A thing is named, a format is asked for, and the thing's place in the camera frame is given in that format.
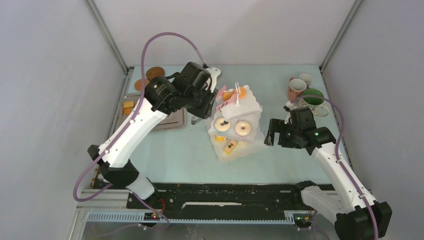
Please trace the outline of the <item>small orange round cookie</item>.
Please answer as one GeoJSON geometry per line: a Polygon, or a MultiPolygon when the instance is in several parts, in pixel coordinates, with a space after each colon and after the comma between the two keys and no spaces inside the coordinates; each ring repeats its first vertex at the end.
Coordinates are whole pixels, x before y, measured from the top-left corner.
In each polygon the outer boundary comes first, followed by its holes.
{"type": "Polygon", "coordinates": [[[235,95],[238,95],[239,99],[242,99],[247,95],[247,90],[244,87],[236,87],[233,92],[235,95]]]}

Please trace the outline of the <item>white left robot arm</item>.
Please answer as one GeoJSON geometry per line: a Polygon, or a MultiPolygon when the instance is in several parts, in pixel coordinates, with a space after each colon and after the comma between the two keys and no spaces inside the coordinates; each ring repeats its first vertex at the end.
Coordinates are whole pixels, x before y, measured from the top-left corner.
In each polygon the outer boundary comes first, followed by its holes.
{"type": "Polygon", "coordinates": [[[154,185],[131,163],[130,156],[141,141],[170,114],[186,109],[207,119],[217,96],[221,70],[188,62],[181,72],[152,78],[134,109],[103,144],[90,146],[90,155],[110,184],[127,188],[145,208],[158,202],[154,185]]]}

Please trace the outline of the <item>white frosted donut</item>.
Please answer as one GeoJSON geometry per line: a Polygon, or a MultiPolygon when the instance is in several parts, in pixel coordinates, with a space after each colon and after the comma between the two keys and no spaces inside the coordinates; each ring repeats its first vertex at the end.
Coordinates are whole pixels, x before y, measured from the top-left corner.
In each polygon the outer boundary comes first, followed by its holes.
{"type": "Polygon", "coordinates": [[[248,121],[240,120],[235,124],[234,130],[238,136],[246,137],[250,135],[252,131],[252,126],[248,121]]]}

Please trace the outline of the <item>yellow swirl roll cake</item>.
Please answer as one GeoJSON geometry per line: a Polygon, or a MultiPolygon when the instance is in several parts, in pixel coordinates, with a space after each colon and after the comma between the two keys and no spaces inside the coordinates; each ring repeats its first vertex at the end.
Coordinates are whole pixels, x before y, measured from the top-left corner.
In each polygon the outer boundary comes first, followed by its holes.
{"type": "Polygon", "coordinates": [[[222,142],[225,142],[226,141],[226,137],[225,136],[218,136],[218,135],[216,135],[215,136],[215,141],[217,142],[217,143],[222,143],[222,142]]]}

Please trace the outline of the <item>white three-tier cake stand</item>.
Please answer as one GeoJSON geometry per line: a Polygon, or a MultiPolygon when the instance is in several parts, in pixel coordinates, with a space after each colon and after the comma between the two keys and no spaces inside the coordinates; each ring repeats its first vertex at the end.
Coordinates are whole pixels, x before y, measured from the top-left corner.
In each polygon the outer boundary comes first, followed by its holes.
{"type": "Polygon", "coordinates": [[[248,85],[223,86],[216,97],[217,106],[205,123],[219,162],[246,157],[267,148],[260,129],[263,107],[248,85]]]}

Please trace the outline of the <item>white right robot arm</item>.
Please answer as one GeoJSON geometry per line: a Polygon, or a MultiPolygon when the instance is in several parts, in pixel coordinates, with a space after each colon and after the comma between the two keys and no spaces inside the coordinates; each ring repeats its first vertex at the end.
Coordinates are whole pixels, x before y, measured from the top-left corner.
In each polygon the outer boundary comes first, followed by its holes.
{"type": "Polygon", "coordinates": [[[312,181],[296,185],[291,204],[297,209],[312,207],[334,225],[340,240],[378,240],[385,237],[393,214],[387,202],[379,202],[360,182],[327,127],[317,127],[307,107],[293,109],[288,121],[272,118],[264,144],[273,146],[275,134],[283,148],[304,149],[323,169],[337,197],[312,181]]]}

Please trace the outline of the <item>white chocolate-hole donut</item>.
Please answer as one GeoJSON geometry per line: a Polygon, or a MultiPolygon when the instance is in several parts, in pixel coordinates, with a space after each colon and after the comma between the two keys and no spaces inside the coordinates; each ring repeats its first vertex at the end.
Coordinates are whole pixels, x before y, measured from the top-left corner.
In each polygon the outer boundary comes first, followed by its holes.
{"type": "Polygon", "coordinates": [[[214,128],[219,133],[225,133],[231,129],[231,123],[226,121],[224,117],[220,117],[214,122],[214,128]]]}

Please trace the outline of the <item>yellow cake with berries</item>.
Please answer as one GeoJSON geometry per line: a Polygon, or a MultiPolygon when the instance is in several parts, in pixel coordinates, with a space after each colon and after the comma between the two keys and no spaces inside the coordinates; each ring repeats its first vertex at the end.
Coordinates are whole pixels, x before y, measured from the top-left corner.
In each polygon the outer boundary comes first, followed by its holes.
{"type": "Polygon", "coordinates": [[[224,153],[227,155],[230,155],[234,151],[234,149],[237,147],[237,143],[238,142],[234,139],[230,140],[224,148],[224,153]]]}

